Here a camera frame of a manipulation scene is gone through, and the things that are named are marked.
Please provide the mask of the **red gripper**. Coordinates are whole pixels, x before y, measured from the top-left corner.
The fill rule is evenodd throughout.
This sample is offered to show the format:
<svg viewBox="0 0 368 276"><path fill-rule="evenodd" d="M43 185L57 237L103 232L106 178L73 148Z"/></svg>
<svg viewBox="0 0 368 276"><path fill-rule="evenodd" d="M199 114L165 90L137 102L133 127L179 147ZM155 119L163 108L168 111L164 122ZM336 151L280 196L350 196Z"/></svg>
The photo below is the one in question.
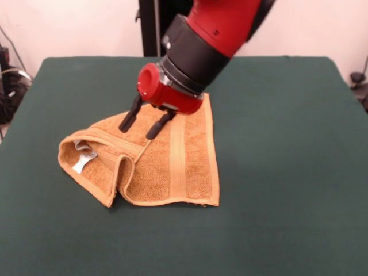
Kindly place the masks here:
<svg viewBox="0 0 368 276"><path fill-rule="evenodd" d="M162 67L154 63L148 63L141 69L137 79L137 90L139 94L118 127L122 133L127 133L136 121L143 101L180 114L193 114L201 107L204 100L202 93L191 94L177 86L165 74ZM164 126L175 117L175 112L170 110L162 115L147 132L148 140L154 140Z"/></svg>

